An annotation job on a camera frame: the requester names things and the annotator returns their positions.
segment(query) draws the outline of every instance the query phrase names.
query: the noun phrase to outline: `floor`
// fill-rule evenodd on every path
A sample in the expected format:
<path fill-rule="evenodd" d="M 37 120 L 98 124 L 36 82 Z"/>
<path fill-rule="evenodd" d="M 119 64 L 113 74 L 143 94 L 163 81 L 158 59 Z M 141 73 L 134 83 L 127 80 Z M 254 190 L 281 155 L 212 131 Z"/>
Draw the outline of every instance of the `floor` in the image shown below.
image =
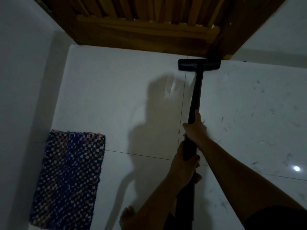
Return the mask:
<path fill-rule="evenodd" d="M 70 49 L 52 128 L 106 135 L 91 230 L 120 229 L 122 210 L 140 209 L 166 176 L 193 91 L 195 74 L 178 71 L 181 58 L 187 57 Z M 204 73 L 200 107 L 213 140 L 305 208 L 306 75 L 307 69 L 223 61 Z M 203 156 L 198 173 L 194 229 L 242 229 Z"/>

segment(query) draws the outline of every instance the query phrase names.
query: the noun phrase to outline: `multicolored doormat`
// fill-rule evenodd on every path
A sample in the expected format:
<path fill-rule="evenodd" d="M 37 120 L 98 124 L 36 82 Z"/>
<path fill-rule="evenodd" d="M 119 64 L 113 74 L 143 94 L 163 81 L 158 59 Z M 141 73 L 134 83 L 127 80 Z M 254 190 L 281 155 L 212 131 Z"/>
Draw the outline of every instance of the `multicolored doormat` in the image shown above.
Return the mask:
<path fill-rule="evenodd" d="M 33 197 L 30 223 L 42 229 L 89 230 L 105 136 L 52 130 Z"/>

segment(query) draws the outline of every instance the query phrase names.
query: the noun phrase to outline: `black tube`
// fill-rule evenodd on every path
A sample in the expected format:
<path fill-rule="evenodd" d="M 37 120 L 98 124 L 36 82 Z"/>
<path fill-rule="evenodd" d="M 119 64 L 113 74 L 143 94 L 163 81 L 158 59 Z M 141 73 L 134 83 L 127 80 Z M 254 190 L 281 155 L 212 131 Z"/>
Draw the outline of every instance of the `black tube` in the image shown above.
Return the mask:
<path fill-rule="evenodd" d="M 199 109 L 201 100 L 201 84 L 203 80 L 203 65 L 199 64 L 196 71 L 196 81 L 193 90 L 188 124 L 195 122 L 195 110 Z M 183 144 L 183 159 L 189 160 L 196 154 L 197 146 L 190 139 L 186 138 Z M 190 181 L 177 195 L 176 222 L 180 229 L 192 230 L 194 220 L 194 196 L 195 184 Z"/>

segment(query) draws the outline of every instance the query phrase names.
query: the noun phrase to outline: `person's left arm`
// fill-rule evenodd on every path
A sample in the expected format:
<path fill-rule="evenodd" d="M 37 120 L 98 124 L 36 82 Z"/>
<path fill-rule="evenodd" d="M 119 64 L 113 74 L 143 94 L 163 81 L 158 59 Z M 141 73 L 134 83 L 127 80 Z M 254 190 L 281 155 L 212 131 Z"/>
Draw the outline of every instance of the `person's left arm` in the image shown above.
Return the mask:
<path fill-rule="evenodd" d="M 182 150 L 183 142 L 178 148 L 166 178 L 123 230 L 163 229 L 176 196 L 192 179 L 200 160 L 200 157 L 195 155 L 189 161 L 184 161 Z M 194 178 L 197 183 L 202 177 L 196 174 Z"/>

